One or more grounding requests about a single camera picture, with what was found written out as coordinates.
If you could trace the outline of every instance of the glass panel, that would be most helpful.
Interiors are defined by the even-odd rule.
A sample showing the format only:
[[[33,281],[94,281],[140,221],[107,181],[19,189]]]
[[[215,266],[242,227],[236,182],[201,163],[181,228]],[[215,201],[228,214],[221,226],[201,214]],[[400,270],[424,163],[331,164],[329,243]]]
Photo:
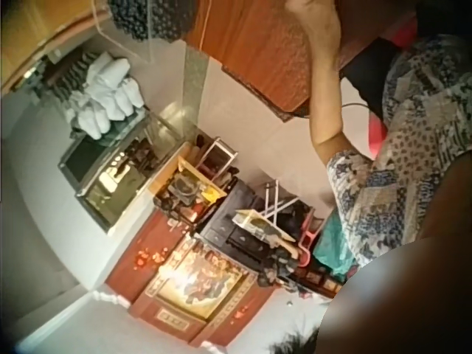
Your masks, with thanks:
[[[148,113],[135,137],[107,160],[91,183],[84,200],[107,226],[113,226],[168,156],[181,137],[159,117]]]

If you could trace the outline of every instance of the plastic bag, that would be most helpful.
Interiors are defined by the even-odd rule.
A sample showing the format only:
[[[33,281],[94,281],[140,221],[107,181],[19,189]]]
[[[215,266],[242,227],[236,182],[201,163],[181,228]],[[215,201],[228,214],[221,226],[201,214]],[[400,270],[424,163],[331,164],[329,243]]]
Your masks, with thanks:
[[[328,217],[319,237],[313,256],[330,267],[334,276],[345,276],[355,263],[355,259],[347,246],[337,209]]]

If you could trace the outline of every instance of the black cable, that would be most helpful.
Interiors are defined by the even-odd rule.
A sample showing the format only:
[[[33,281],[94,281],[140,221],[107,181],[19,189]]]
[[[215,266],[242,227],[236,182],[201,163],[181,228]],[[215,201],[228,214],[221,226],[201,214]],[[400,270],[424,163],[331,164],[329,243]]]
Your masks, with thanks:
[[[353,105],[358,105],[359,107],[367,108],[370,111],[370,108],[369,108],[368,105],[366,105],[365,103],[360,103],[360,102],[345,103],[341,106],[341,109],[346,108],[346,107],[351,107]],[[300,117],[300,118],[310,118],[310,115],[306,115],[306,116],[303,116],[303,117]]]

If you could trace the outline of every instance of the black hair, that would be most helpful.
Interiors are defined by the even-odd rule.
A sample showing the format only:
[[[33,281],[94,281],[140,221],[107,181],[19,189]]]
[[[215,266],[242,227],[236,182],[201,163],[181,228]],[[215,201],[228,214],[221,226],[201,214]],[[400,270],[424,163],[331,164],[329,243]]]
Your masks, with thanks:
[[[318,328],[315,328],[308,339],[299,333],[291,334],[282,343],[271,346],[271,354],[314,354]]]

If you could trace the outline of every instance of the framed picture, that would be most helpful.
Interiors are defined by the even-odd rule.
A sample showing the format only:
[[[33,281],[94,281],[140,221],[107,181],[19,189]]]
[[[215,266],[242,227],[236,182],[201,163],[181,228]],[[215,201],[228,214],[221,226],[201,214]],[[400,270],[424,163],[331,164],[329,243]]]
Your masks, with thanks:
[[[242,269],[200,242],[163,267],[155,296],[201,319],[208,319],[243,277]]]

